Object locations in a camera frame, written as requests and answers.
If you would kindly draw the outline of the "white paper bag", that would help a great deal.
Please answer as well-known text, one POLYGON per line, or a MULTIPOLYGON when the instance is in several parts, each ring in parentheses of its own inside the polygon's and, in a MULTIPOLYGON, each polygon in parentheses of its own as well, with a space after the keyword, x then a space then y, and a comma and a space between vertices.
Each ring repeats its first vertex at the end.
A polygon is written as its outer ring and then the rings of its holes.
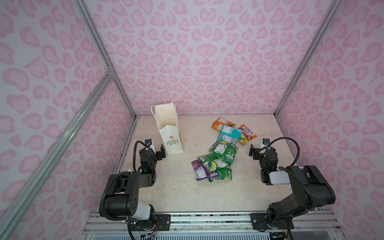
POLYGON ((184 153, 182 145, 179 120, 176 111, 176 102, 152 105, 151 112, 156 120, 164 148, 168 156, 184 153))

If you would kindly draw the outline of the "green Fox's candy packet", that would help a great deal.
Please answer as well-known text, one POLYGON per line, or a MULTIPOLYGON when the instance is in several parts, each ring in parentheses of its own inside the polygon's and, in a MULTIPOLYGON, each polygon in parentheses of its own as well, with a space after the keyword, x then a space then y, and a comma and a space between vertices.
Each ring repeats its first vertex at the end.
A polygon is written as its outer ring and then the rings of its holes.
POLYGON ((222 159, 229 165, 233 164, 237 151, 238 148, 235 145, 228 144, 224 141, 217 141, 210 148, 211 154, 222 159))

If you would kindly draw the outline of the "purple candy packet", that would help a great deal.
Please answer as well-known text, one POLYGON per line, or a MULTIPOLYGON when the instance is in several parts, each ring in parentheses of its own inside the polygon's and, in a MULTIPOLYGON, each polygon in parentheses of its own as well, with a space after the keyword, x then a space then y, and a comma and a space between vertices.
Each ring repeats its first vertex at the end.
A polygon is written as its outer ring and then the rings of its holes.
POLYGON ((217 170, 214 170, 210 172, 199 160, 195 160, 191 162, 195 174, 196 174, 196 181, 202 181, 205 179, 218 179, 220 177, 220 174, 217 170))

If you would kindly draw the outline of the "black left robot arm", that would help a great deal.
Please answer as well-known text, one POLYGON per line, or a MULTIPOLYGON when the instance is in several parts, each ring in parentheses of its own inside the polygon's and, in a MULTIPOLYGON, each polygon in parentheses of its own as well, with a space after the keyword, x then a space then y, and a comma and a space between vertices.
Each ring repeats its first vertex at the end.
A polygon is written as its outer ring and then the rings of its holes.
POLYGON ((140 171, 127 171, 111 175, 103 192, 99 213, 110 221, 133 222, 150 228, 156 225, 156 212, 152 205, 139 201, 139 189, 152 187, 157 178, 158 161, 166 157, 164 146, 159 151, 143 148, 139 151, 140 171))

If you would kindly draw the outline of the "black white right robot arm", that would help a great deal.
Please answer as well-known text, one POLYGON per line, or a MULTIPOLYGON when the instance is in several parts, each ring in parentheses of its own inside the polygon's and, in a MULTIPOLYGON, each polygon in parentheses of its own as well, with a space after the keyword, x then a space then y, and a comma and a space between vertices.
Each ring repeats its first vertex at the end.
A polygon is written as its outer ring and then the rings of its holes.
POLYGON ((278 154, 272 147, 250 147, 249 156, 260 164, 261 181, 267 186, 289 185, 292 193, 286 198, 271 203, 266 213, 250 214, 253 229, 294 229, 293 219, 319 207, 332 205, 336 195, 316 166, 278 167, 278 154))

